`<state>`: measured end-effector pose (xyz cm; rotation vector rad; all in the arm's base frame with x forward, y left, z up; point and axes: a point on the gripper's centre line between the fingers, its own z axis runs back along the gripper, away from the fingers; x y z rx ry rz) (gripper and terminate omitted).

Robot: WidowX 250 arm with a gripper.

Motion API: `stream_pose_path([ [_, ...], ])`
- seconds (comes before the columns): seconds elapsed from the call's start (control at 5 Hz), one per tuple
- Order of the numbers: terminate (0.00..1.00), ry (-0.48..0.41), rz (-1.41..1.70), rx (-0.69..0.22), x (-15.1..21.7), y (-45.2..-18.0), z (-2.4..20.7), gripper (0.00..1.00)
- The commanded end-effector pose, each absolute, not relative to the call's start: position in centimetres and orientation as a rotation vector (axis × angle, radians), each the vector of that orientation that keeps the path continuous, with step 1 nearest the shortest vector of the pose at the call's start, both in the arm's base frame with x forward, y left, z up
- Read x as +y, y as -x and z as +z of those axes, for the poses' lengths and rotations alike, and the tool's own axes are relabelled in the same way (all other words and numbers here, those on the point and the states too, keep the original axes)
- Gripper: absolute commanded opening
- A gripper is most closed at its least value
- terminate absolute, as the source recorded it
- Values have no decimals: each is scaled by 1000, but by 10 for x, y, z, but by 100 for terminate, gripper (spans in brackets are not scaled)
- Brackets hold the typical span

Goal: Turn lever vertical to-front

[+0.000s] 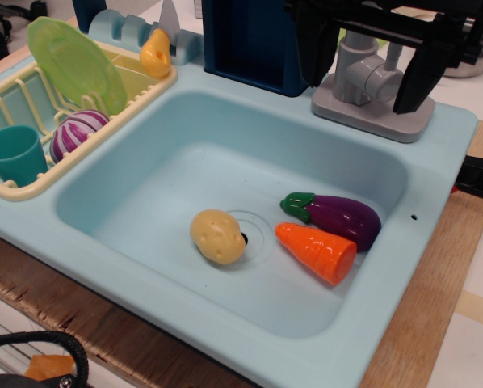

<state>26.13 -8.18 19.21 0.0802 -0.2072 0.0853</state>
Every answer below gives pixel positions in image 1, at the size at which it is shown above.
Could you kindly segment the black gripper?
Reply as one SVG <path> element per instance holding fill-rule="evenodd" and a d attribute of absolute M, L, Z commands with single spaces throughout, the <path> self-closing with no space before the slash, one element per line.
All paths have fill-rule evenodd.
<path fill-rule="evenodd" d="M 416 112 L 448 68 L 473 64 L 482 48 L 483 1 L 286 1 L 301 77 L 317 87 L 334 63 L 339 31 L 415 49 L 393 111 Z"/>

